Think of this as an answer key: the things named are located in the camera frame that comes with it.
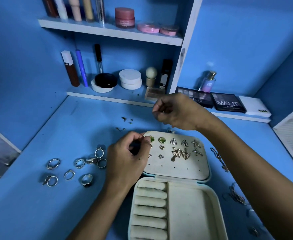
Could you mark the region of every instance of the forearm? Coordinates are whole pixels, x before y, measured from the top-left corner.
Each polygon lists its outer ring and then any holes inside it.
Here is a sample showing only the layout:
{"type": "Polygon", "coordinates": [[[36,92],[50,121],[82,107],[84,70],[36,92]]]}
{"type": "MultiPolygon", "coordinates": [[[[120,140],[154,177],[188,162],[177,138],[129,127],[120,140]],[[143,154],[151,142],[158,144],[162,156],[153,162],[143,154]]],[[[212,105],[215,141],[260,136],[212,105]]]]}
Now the forearm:
{"type": "Polygon", "coordinates": [[[255,212],[276,239],[293,237],[293,183],[214,117],[202,133],[217,149],[255,212]]]}
{"type": "Polygon", "coordinates": [[[68,240],[104,240],[127,195],[127,190],[105,185],[68,240]]]}

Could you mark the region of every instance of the white round container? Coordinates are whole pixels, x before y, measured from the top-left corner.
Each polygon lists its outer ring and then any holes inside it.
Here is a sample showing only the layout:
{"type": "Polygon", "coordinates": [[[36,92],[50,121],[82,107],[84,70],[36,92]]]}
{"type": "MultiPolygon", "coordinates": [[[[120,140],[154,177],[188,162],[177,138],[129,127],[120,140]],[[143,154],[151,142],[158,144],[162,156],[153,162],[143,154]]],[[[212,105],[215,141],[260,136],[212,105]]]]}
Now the white round container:
{"type": "Polygon", "coordinates": [[[99,87],[99,86],[97,86],[96,84],[95,84],[95,80],[93,79],[92,81],[91,81],[91,86],[92,86],[92,89],[95,91],[95,92],[99,92],[99,93],[106,93],[106,92],[110,92],[110,91],[112,91],[113,90],[113,88],[101,88],[101,87],[99,87]]]}
{"type": "Polygon", "coordinates": [[[142,79],[140,79],[136,84],[126,84],[122,82],[121,86],[127,90],[135,90],[142,86],[142,79]]]}
{"type": "Polygon", "coordinates": [[[121,83],[125,84],[138,84],[141,80],[141,73],[133,69],[125,69],[119,73],[121,83]]]}

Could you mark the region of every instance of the perfume bottle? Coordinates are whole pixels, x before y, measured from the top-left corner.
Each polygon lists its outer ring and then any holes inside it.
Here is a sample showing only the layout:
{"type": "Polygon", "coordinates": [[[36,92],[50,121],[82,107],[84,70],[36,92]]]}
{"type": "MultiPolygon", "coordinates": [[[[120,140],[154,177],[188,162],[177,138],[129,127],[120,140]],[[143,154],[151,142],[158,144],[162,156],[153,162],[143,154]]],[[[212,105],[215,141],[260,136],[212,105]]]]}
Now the perfume bottle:
{"type": "Polygon", "coordinates": [[[202,82],[201,88],[199,89],[199,91],[202,92],[211,92],[211,89],[216,81],[216,79],[214,78],[214,76],[216,75],[216,72],[214,71],[210,71],[208,78],[205,78],[202,82]]]}

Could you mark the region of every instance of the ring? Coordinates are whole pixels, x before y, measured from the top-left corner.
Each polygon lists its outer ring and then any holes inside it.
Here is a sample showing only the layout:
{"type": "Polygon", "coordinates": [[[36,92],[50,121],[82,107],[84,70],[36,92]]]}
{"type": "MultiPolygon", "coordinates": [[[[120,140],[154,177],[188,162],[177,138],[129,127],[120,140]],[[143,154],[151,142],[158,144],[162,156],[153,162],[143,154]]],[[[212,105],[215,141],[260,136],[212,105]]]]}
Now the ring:
{"type": "Polygon", "coordinates": [[[89,158],[86,160],[86,164],[96,164],[97,158],[89,158]]]}
{"type": "Polygon", "coordinates": [[[101,157],[103,157],[103,156],[104,156],[104,151],[103,151],[103,149],[102,149],[101,147],[97,148],[97,150],[95,151],[94,155],[95,155],[96,158],[101,158],[101,157]],[[102,156],[97,156],[97,155],[96,155],[96,153],[97,153],[99,150],[102,151],[102,156]]]}
{"type": "Polygon", "coordinates": [[[53,158],[52,160],[50,160],[50,161],[48,162],[48,164],[47,164],[47,169],[49,169],[49,170],[55,169],[55,168],[57,168],[57,167],[60,165],[60,163],[61,163],[60,159],[58,159],[58,158],[53,158]]]}
{"type": "Polygon", "coordinates": [[[75,175],[75,172],[74,172],[72,169],[70,169],[70,170],[68,170],[68,171],[64,174],[64,179],[65,179],[66,181],[69,181],[69,180],[71,180],[71,179],[74,178],[74,175],[75,175]],[[70,178],[67,178],[67,175],[68,175],[69,173],[72,173],[72,176],[71,176],[70,178]]]}
{"type": "Polygon", "coordinates": [[[92,185],[92,180],[93,176],[91,174],[86,174],[82,177],[81,179],[81,184],[85,187],[88,188],[92,185]]]}
{"type": "Polygon", "coordinates": [[[44,180],[43,185],[46,184],[46,185],[49,186],[49,187],[53,187],[53,186],[56,186],[57,182],[58,182],[58,178],[57,178],[56,176],[48,176],[48,177],[44,180]],[[53,184],[49,184],[49,182],[51,181],[52,178],[55,178],[56,181],[55,181],[53,184]]]}
{"type": "Polygon", "coordinates": [[[96,163],[96,165],[97,165],[98,168],[105,168],[106,167],[106,159],[104,159],[104,158],[99,159],[98,162],[96,163]],[[101,164],[99,165],[99,163],[101,161],[105,161],[105,165],[104,166],[102,166],[101,164]]]}
{"type": "Polygon", "coordinates": [[[75,167],[80,169],[85,166],[85,161],[83,159],[78,159],[75,161],[75,167]]]}

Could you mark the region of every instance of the blue table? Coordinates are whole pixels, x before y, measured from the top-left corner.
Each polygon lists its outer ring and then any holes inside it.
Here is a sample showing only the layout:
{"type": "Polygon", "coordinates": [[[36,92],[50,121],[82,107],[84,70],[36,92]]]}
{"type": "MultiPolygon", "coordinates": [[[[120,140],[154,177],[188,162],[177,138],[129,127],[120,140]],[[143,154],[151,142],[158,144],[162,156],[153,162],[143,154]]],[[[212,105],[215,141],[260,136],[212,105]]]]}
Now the blue table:
{"type": "MultiPolygon", "coordinates": [[[[69,96],[0,179],[0,240],[65,239],[94,202],[105,179],[105,170],[96,165],[76,169],[75,159],[88,157],[97,146],[107,148],[130,130],[166,131],[167,126],[157,122],[151,111],[148,107],[69,96]],[[123,122],[121,117],[133,119],[133,124],[123,122]],[[116,127],[126,131],[119,132],[116,127]],[[50,171],[46,164],[52,158],[60,158],[61,164],[50,171]],[[73,180],[65,181],[63,176],[69,169],[76,175],[73,180]],[[59,178],[58,184],[42,186],[44,178],[51,173],[59,178]],[[94,185],[90,188],[84,188],[79,182],[87,173],[94,175],[94,185]]],[[[293,160],[268,124],[222,120],[293,181],[293,160]]],[[[207,184],[219,196],[229,239],[254,239],[248,233],[250,226],[262,228],[260,239],[272,239],[254,214],[246,217],[250,206],[222,198],[234,180],[211,153],[211,143],[196,131],[177,130],[176,133],[196,136],[203,141],[212,169],[212,178],[207,184]]],[[[243,195],[238,187],[236,191],[243,195]]],[[[127,239],[131,201],[132,192],[122,204],[107,239],[127,239]]]]}

